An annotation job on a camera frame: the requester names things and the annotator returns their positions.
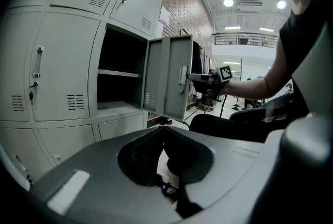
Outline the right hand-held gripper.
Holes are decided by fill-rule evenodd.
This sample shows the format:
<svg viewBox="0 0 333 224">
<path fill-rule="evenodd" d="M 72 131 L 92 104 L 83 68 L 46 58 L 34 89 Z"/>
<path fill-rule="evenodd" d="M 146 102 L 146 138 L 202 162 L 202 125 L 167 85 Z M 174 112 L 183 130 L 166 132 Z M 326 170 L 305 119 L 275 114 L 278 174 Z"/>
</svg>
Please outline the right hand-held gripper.
<svg viewBox="0 0 333 224">
<path fill-rule="evenodd" d="M 189 73 L 187 78 L 193 82 L 207 82 L 207 97 L 218 100 L 220 90 L 229 82 L 233 76 L 230 66 L 217 67 L 211 69 L 209 74 Z"/>
</svg>

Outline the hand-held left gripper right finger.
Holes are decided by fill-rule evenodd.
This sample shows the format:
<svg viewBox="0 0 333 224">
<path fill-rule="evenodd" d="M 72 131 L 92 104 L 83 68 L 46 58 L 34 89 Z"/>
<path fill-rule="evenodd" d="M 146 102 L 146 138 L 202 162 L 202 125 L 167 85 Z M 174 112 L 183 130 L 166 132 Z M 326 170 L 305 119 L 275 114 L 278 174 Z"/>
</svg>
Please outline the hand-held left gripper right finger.
<svg viewBox="0 0 333 224">
<path fill-rule="evenodd" d="M 201 181 L 214 163 L 208 147 L 169 127 L 163 129 L 163 149 L 169 171 L 185 185 Z"/>
</svg>

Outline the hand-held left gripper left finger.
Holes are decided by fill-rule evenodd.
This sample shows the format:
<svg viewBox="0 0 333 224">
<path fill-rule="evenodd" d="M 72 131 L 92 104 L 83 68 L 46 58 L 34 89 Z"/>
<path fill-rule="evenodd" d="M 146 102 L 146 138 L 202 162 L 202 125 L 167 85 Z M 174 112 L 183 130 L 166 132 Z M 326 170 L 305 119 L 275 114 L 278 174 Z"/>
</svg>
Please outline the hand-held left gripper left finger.
<svg viewBox="0 0 333 224">
<path fill-rule="evenodd" d="M 163 149 L 164 135 L 160 127 L 123 146 L 118 153 L 119 168 L 137 185 L 161 187 L 163 180 L 157 167 Z"/>
</svg>

